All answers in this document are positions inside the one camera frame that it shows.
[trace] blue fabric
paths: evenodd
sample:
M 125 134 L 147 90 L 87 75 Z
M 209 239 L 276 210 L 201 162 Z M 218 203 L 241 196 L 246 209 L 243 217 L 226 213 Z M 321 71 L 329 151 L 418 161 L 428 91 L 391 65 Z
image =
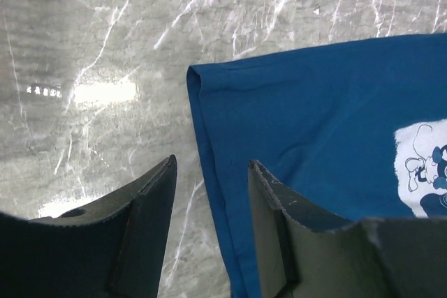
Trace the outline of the blue fabric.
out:
M 234 298 L 259 298 L 247 164 L 345 218 L 447 214 L 447 35 L 191 66 L 189 99 Z

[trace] cartoon character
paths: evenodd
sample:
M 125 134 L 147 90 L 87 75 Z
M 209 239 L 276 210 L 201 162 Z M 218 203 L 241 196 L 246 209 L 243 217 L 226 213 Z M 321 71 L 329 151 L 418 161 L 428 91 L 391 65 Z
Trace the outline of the cartoon character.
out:
M 447 190 L 447 145 L 435 147 L 432 155 L 427 158 L 408 158 L 405 167 L 409 172 L 408 189 L 413 192 L 419 183 L 432 184 L 435 189 Z
M 432 147 L 431 155 L 422 156 L 416 150 L 415 141 L 423 124 L 413 139 L 413 149 L 417 158 L 410 157 L 405 161 L 409 174 L 408 190 L 414 194 L 414 200 L 427 216 L 447 215 L 447 144 L 443 147 Z

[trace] dark green object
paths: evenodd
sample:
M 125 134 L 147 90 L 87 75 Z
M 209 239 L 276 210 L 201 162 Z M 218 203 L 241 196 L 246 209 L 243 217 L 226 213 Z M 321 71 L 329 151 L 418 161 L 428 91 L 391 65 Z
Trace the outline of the dark green object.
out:
M 262 298 L 447 297 L 445 218 L 332 214 L 249 166 Z
M 0 213 L 0 297 L 155 298 L 177 161 L 59 218 Z

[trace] marble floor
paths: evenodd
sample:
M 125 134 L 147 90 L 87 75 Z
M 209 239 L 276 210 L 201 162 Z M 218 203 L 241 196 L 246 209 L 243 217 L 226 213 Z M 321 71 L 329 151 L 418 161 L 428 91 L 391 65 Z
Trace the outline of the marble floor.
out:
M 187 66 L 446 26 L 447 0 L 0 0 L 0 209 L 58 216 L 175 154 L 159 296 L 229 297 Z

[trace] white graphic print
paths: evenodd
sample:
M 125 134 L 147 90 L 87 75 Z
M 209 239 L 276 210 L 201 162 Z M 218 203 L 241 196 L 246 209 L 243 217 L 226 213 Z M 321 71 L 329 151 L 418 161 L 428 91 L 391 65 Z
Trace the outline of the white graphic print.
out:
M 395 132 L 398 194 L 415 216 L 447 215 L 447 119 Z

